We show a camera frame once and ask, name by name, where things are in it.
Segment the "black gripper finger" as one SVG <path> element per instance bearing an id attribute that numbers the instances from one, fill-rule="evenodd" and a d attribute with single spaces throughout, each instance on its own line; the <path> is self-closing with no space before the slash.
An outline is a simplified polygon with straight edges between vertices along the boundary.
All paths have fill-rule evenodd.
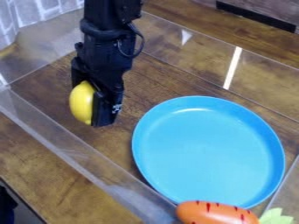
<path id="1" fill-rule="evenodd" d="M 91 125 L 103 127 L 112 124 L 122 110 L 124 91 L 98 90 L 92 98 Z"/>
<path id="2" fill-rule="evenodd" d="M 75 88 L 83 81 L 90 81 L 90 74 L 80 58 L 71 61 L 71 85 Z"/>

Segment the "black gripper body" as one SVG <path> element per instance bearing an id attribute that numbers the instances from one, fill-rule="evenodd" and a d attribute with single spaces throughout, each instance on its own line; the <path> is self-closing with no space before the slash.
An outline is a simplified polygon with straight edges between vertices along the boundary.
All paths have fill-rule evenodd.
<path id="1" fill-rule="evenodd" d="M 80 20 L 84 41 L 75 44 L 88 70 L 90 81 L 102 91 L 124 91 L 123 74 L 132 67 L 136 34 L 128 27 L 100 30 L 87 19 Z"/>

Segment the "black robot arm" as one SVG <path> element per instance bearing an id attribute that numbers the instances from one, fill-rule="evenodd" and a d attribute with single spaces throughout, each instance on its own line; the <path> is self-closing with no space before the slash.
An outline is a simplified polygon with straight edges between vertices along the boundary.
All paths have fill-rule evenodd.
<path id="1" fill-rule="evenodd" d="M 91 88 L 87 124 L 94 127 L 112 124 L 122 110 L 123 75 L 144 47 L 136 43 L 144 36 L 134 25 L 142 6 L 143 0 L 84 0 L 83 40 L 75 44 L 71 83 L 74 88 Z"/>

